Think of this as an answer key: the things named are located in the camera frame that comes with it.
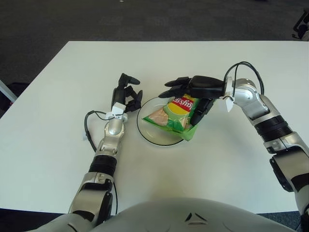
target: dark floor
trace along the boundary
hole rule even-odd
[[[30,83],[70,40],[292,40],[306,5],[308,0],[2,0],[0,79]],[[0,231],[34,229],[56,216],[0,210]],[[264,216],[293,229],[299,222],[297,212]]]

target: black cable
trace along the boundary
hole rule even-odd
[[[95,146],[95,144],[92,141],[90,132],[88,130],[88,125],[87,125],[88,117],[89,117],[89,115],[92,115],[93,113],[96,114],[101,120],[104,120],[104,121],[111,120],[111,119],[113,119],[115,117],[112,117],[112,118],[109,118],[109,119],[103,119],[103,118],[101,118],[98,115],[98,113],[100,113],[100,114],[106,114],[106,113],[102,112],[102,111],[95,111],[95,110],[92,110],[92,111],[90,111],[90,112],[88,112],[86,114],[85,119],[84,119],[84,127],[85,127],[86,136],[87,136],[88,141],[90,142],[90,145],[91,145],[92,149],[94,150],[94,152],[96,152],[97,151],[97,147]],[[115,195],[116,195],[116,213],[115,214],[117,214],[118,213],[118,194],[117,194],[117,189],[116,189],[115,181],[113,182],[113,185],[114,185]]]
[[[236,75],[237,75],[237,69],[238,69],[238,66],[239,66],[239,65],[245,65],[245,66],[249,67],[252,71],[254,71],[254,73],[255,73],[255,75],[256,75],[258,81],[259,81],[259,84],[260,84],[261,94],[264,95],[265,87],[264,87],[264,83],[263,83],[263,80],[262,80],[262,78],[261,78],[259,72],[255,69],[255,67],[254,67],[251,63],[246,62],[246,61],[242,61],[242,62],[239,62],[239,63],[237,63],[237,64],[234,64],[232,67],[230,67],[230,68],[226,71],[226,73],[225,73],[225,75],[224,75],[223,82],[226,83],[227,75],[229,74],[229,72],[230,72],[234,67],[236,67],[236,69],[235,69],[235,77],[234,77],[233,96],[235,95]]]
[[[92,141],[92,138],[91,138],[90,132],[89,132],[89,130],[88,130],[88,126],[87,126],[88,117],[89,117],[89,115],[93,114],[94,112],[95,112],[95,111],[92,110],[92,111],[90,111],[90,112],[88,112],[88,113],[86,114],[85,119],[84,119],[84,127],[85,127],[85,133],[86,133],[87,139],[88,139],[88,141],[89,141],[89,143],[90,143],[92,149],[96,152],[97,147],[95,146],[95,144],[94,144],[93,141]]]
[[[116,185],[115,185],[115,181],[114,181],[114,189],[115,189],[115,195],[116,195],[116,213],[115,215],[118,213],[118,194],[117,194],[117,189],[116,189]]]

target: robot forearm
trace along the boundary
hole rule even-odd
[[[282,187],[295,193],[298,210],[308,218],[309,207],[309,148],[293,132],[279,111],[264,95],[259,95],[247,79],[235,83],[234,103],[239,105],[270,154],[274,173]]]

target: lay's logo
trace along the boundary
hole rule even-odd
[[[193,101],[187,98],[175,98],[171,103],[179,106],[180,108],[184,109],[187,112],[190,112],[192,106],[193,106]]]

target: bag of chips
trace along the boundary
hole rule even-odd
[[[193,127],[190,124],[190,118],[198,101],[199,99],[185,94],[181,98],[173,99],[161,109],[143,118],[143,120],[189,141],[197,128],[197,125]]]

